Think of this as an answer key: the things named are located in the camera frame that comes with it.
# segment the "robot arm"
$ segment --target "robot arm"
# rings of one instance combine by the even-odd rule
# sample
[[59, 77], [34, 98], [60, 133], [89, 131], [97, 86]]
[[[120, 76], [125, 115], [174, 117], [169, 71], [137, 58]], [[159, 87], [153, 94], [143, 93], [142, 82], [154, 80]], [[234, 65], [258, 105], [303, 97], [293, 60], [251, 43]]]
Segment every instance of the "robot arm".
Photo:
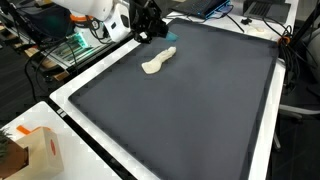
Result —
[[[161, 10], [154, 0], [53, 0], [53, 2], [69, 9], [74, 17], [89, 15], [103, 22], [114, 42], [121, 41], [130, 32], [140, 43], [150, 43], [152, 37], [166, 37], [168, 33], [168, 26], [161, 20]], [[140, 36], [143, 32], [147, 35], [146, 38]]]

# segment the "white foam object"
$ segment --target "white foam object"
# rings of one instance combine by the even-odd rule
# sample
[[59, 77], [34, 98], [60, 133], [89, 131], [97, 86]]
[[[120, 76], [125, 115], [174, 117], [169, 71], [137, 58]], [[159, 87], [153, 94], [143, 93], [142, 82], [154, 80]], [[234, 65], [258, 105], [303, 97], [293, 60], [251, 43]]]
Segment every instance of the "white foam object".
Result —
[[142, 63], [142, 69], [146, 74], [154, 74], [158, 72], [161, 69], [162, 63], [171, 58], [176, 51], [176, 47], [170, 47], [169, 49], [162, 51], [151, 61]]

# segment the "dark gray mat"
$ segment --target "dark gray mat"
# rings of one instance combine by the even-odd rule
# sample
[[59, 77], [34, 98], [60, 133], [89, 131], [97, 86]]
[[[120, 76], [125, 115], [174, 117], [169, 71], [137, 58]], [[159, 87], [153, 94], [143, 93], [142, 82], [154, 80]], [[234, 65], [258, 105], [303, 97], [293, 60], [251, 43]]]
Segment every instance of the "dark gray mat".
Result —
[[[248, 177], [277, 51], [273, 43], [183, 20], [176, 43], [155, 39], [70, 100], [162, 179]], [[141, 63], [170, 46], [160, 72]]]

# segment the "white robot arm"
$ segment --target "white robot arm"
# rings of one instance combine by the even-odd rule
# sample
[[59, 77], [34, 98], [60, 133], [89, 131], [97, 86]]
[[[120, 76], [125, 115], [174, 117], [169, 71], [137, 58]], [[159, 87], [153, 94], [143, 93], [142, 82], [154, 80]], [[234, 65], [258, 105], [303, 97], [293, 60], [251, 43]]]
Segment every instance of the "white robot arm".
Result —
[[[88, 46], [94, 47], [103, 43], [103, 26], [106, 27], [112, 41], [119, 42], [130, 32], [135, 40], [150, 43], [152, 37], [166, 37], [168, 26], [161, 20], [161, 10], [154, 0], [53, 0], [54, 3], [70, 10], [71, 19], [77, 27], [75, 31], [82, 34]], [[92, 24], [92, 19], [101, 21]]]

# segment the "white table surface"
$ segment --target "white table surface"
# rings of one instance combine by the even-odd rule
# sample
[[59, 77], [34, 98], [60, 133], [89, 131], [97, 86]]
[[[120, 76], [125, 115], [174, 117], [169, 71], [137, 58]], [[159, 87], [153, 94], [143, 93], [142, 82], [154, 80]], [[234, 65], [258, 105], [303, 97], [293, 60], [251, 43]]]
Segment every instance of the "white table surface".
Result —
[[57, 134], [64, 171], [52, 180], [121, 180], [121, 178], [45, 103], [40, 102], [3, 128], [11, 138], [24, 135], [16, 130], [22, 125], [28, 130], [38, 126], [49, 127]]
[[[294, 25], [295, 16], [297, 12], [299, 0], [287, 0], [287, 3], [291, 3], [291, 10], [288, 16], [287, 25]], [[242, 3], [238, 0], [233, 2], [234, 10], [229, 14], [236, 22], [240, 24], [241, 19], [244, 19], [242, 14]], [[227, 29], [242, 33], [239, 28], [227, 17], [222, 19], [208, 20], [204, 24]], [[280, 25], [270, 23], [273, 28], [279, 32], [283, 32]], [[241, 25], [241, 27], [247, 33], [250, 28], [264, 28], [265, 33], [256, 35], [264, 39], [277, 40], [279, 37], [268, 30], [268, 27], [264, 22], [259, 20], [253, 20], [250, 26]], [[100, 145], [105, 148], [114, 158], [116, 158], [128, 171], [130, 171], [138, 179], [158, 179], [152, 172], [138, 162], [134, 157], [128, 154], [122, 147], [120, 147], [112, 138], [100, 130], [94, 125], [85, 115], [83, 115], [75, 106], [73, 106], [68, 97], [76, 90], [81, 88], [87, 82], [99, 75], [113, 63], [121, 59], [124, 55], [129, 53], [139, 44], [131, 40], [119, 49], [115, 50], [110, 55], [103, 58], [101, 61], [93, 65], [91, 68], [81, 73], [69, 83], [62, 86], [60, 89], [50, 95], [50, 98], [58, 104], [72, 119], [76, 121], [86, 132], [88, 132]], [[274, 70], [273, 78], [270, 85], [269, 94], [266, 101], [264, 115], [260, 126], [260, 131], [257, 139], [255, 152], [253, 155], [253, 161], [251, 165], [250, 180], [262, 180], [266, 177], [269, 156], [272, 146], [272, 139], [276, 124], [276, 117], [278, 113], [278, 107], [280, 103], [281, 91], [283, 86], [283, 80], [285, 76], [285, 67], [281, 60], [278, 60]]]

